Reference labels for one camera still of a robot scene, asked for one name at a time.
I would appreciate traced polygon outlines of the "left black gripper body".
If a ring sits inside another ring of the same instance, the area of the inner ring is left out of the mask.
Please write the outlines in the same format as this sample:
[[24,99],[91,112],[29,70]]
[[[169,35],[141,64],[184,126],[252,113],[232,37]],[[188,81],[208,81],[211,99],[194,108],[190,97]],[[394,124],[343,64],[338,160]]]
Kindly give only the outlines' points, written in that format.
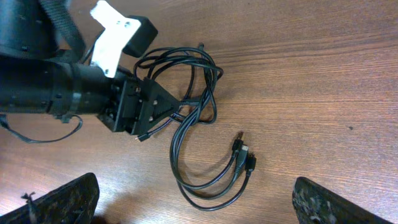
[[117,68],[115,77],[110,81],[109,100],[96,116],[111,132],[135,135],[142,106],[142,83],[130,70]]

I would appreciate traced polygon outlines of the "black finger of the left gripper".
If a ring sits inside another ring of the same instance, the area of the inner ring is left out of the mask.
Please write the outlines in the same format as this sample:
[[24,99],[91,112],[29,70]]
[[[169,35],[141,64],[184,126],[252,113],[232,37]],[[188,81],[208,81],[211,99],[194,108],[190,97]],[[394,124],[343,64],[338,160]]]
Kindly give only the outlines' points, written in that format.
[[141,85],[142,100],[136,134],[144,134],[180,108],[180,101],[154,80],[145,78]]

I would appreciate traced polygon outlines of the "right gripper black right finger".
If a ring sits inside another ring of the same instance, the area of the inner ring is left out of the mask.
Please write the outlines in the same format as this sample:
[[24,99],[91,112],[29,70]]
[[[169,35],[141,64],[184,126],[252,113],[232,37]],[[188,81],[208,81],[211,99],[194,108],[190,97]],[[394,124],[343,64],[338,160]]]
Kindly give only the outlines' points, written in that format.
[[306,177],[296,179],[292,205],[300,224],[389,223]]

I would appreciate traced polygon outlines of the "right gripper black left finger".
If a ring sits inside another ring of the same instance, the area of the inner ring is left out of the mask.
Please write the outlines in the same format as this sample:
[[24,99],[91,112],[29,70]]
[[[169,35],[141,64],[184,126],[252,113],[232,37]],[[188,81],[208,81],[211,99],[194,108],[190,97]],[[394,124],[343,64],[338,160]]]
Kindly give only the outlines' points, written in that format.
[[100,188],[94,173],[89,172],[37,199],[33,195],[22,195],[25,205],[2,215],[1,223],[91,223]]

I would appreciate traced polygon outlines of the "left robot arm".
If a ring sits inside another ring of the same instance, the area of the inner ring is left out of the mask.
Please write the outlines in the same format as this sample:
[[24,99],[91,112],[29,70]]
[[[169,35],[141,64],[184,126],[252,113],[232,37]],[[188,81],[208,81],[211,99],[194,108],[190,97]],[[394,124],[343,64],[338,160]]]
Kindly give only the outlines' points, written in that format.
[[90,14],[103,26],[91,62],[68,1],[1,2],[1,114],[51,114],[67,123],[94,114],[113,132],[146,133],[180,108],[155,81],[119,66],[141,57],[158,31],[143,16],[124,16],[106,1]]

